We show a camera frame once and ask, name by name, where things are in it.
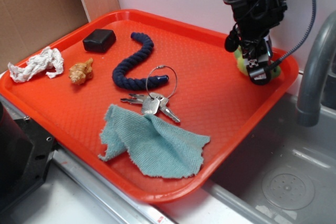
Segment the key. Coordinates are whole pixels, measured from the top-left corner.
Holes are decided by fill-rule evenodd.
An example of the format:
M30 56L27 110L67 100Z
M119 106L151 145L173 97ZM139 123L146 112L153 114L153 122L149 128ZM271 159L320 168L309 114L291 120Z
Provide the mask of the key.
M142 103L141 113L155 115L160 106L159 97L148 96Z
M164 97L161 94L151 93L151 96L154 96L154 95L156 97L160 96L159 97L159 101L160 101L159 109L160 109L160 111L162 111L163 114L165 114L166 116L171 118L174 122L180 123L181 120L166 106L167 103L169 102L169 99Z
M129 102L131 104L141 104L141 113L142 114L156 114L159 105L160 105L160 94L150 93L149 95L145 94L129 94L132 98L122 98L120 101Z
M134 104L143 104L144 100L146 100L149 97L149 95L144 94L129 94L129 95L132 97L132 99L122 98L120 99L120 101Z

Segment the blue cloth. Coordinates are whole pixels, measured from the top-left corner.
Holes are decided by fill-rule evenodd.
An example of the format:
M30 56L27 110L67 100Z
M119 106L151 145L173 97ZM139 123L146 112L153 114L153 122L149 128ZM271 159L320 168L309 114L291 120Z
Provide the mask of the blue cloth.
M141 172L152 177L182 178L197 174L203 163L203 146L209 136L171 125L155 115L139 115L111 105L100 138L107 144L108 161L127 151Z

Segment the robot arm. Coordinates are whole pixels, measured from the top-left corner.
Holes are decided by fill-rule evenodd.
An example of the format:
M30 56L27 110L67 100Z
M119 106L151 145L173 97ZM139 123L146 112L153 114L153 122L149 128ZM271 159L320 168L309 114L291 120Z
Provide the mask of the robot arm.
M246 69L251 81L258 85L270 81L270 72L264 72L271 64L272 49L269 39L271 28L279 25L287 10L286 0L223 0L230 5L236 21L225 41L229 52L241 47Z

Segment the white wall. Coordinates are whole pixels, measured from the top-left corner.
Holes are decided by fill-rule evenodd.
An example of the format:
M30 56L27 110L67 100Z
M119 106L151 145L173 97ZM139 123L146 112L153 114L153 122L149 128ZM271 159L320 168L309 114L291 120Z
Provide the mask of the white wall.
M222 0L119 0L120 7L134 8L211 30L228 33L234 24L230 6ZM280 26L271 31L273 45L290 50L303 37L311 16L311 0L287 0L288 10ZM317 19L303 46L293 55L304 69L315 37L327 16L336 10L336 0L317 0Z

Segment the orange tray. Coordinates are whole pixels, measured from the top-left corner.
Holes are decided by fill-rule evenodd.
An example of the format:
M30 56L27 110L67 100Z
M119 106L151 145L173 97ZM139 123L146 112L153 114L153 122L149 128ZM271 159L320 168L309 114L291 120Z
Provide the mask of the orange tray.
M105 54L87 52L83 47L82 40L97 28L112 29L117 37ZM108 162L98 159L107 148L101 144L99 134L105 126L104 115L109 105L113 103L139 114L141 111L139 105L120 101L130 91L118 88L111 78L117 64L141 48L130 37L134 31L148 34L155 46L149 58L127 77L147 77L158 65L172 67L179 81L169 107L181 123L175 124L162 113L158 116L187 131L211 137L203 149L204 164L196 176L183 179L144 176L127 153ZM65 69L62 75L49 79L42 72L28 82L15 83L7 71L0 79L0 93L129 196L149 203L169 202L198 189L297 77L298 65L288 57L281 64L278 78L265 86L251 83L238 71L233 54L223 48L226 36L138 10L111 12L50 45L62 53ZM282 54L283 51L275 49L275 58ZM81 86L72 84L68 69L90 57L93 79ZM27 59L17 65L24 67ZM170 84L156 92L168 95L175 85L174 74L168 68L153 73L163 74L171 77Z

